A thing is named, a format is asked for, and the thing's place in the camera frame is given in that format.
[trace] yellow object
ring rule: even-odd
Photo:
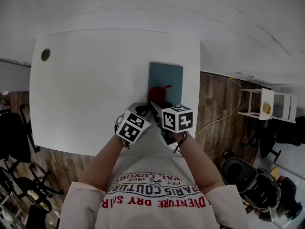
[[[271,106],[269,104],[264,104],[263,105],[263,112],[265,112],[266,114],[270,114],[271,112]]]
[[[280,168],[274,167],[270,172],[269,175],[273,176],[275,179],[278,179],[280,177]]]

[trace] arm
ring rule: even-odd
[[[121,153],[121,138],[114,135],[82,172],[79,182],[106,190],[108,179]]]
[[[174,133],[173,136],[176,140],[179,140],[182,134]],[[223,179],[216,166],[190,134],[187,135],[186,140],[181,144],[180,150],[199,190],[203,194],[207,194],[216,187],[224,186]]]
[[[181,134],[173,136],[179,140]],[[187,135],[180,150],[199,190],[210,200],[216,221],[232,229],[249,228],[246,211],[236,186],[224,185],[216,166],[191,135]]]

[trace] white wall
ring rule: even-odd
[[[31,62],[36,38],[63,31],[142,29],[201,40],[203,71],[304,85],[304,10],[305,0],[0,0],[0,57]]]
[[[31,69],[0,62],[0,91],[29,91]]]

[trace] white stool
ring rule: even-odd
[[[268,89],[241,89],[241,91],[249,92],[249,107],[248,112],[238,112],[241,115],[246,115],[249,117],[253,117],[259,120],[270,120],[270,119],[278,119],[282,121],[287,121],[291,123],[295,123],[295,115],[296,115],[296,107],[297,107],[297,97],[293,94],[283,94],[283,93],[275,93],[274,91]],[[251,102],[252,102],[252,93],[261,94],[261,106],[259,113],[251,112]],[[283,116],[274,117],[273,114],[273,106],[274,106],[274,95],[283,95],[284,96],[284,107],[283,107]],[[270,113],[267,114],[263,111],[264,104],[268,104],[271,106]]]

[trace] chair leg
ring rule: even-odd
[[[257,136],[256,141],[255,141],[255,145],[252,145],[251,147],[257,147],[259,140],[260,140],[260,136]]]
[[[20,110],[20,114],[21,114],[21,119],[22,119],[22,122],[23,122],[23,125],[25,126],[25,129],[27,131],[27,136],[28,136],[28,139],[30,141],[30,144],[31,146],[33,147],[35,153],[39,152],[40,151],[40,147],[36,147],[35,146],[35,143],[34,143],[34,140],[33,140],[33,137],[32,137],[32,131],[31,131],[31,121],[29,121],[29,123],[27,122],[27,120],[25,119],[25,116],[24,116],[24,113],[23,113],[23,109],[24,108],[24,105],[20,105],[19,107],[19,110]]]
[[[45,183],[45,181],[46,181],[46,179],[47,179],[47,177],[48,177],[48,175],[51,175],[52,174],[52,172],[51,171],[47,171],[47,173],[46,174],[44,174],[44,177],[43,177],[43,179],[42,179],[42,181],[41,181],[41,183],[42,184],[44,184]]]
[[[11,165],[11,167],[9,168],[8,165],[6,164],[6,160],[4,160],[5,166],[8,170],[8,173],[13,174],[14,170],[16,169],[17,165],[20,163],[19,160],[17,160],[14,164]]]
[[[26,193],[21,193],[17,196],[18,199],[22,199],[24,196],[26,196],[27,194]]]
[[[34,164],[30,164],[29,168],[30,168],[31,173],[32,173],[33,176],[34,176],[34,180],[33,180],[33,181],[35,181],[35,182],[36,182],[36,181],[40,182],[39,178],[36,176],[35,172],[33,171],[33,167],[35,167],[35,165],[34,165]]]
[[[253,135],[253,137],[250,138],[250,140],[245,144],[245,143],[240,143],[240,146],[242,147],[247,147],[248,145],[250,145],[255,139],[256,139],[256,133]]]
[[[55,194],[59,194],[59,195],[63,194],[62,190],[61,191],[56,191],[56,190],[54,190],[54,189],[52,189],[50,187],[47,187],[47,186],[44,186],[44,189],[46,189],[46,190],[48,190],[48,191],[50,191],[52,193],[55,193]]]
[[[275,155],[274,163],[278,160],[279,156],[281,155],[281,150],[279,152],[274,151],[273,149],[270,150],[270,153]]]

